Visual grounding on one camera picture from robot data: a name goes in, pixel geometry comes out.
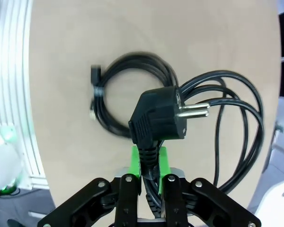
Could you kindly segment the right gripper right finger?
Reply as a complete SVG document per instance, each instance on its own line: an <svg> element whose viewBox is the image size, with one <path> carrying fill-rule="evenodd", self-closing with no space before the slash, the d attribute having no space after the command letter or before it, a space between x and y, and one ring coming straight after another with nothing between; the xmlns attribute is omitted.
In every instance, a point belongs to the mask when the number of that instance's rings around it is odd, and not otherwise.
<svg viewBox="0 0 284 227"><path fill-rule="evenodd" d="M204 178L188 182L172 174L167 149L159 151L160 192L166 225L185 227L188 214L209 227L259 227L261 221Z"/></svg>

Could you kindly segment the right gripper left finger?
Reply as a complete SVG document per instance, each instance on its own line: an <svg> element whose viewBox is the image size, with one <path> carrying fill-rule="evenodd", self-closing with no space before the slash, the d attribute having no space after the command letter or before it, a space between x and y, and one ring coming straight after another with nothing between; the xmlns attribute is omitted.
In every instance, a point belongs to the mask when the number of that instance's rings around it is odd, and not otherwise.
<svg viewBox="0 0 284 227"><path fill-rule="evenodd" d="M91 227L115 210L116 227L137 226L141 192L139 152L132 147L131 164L111 182L96 178L38 222L39 227Z"/></svg>

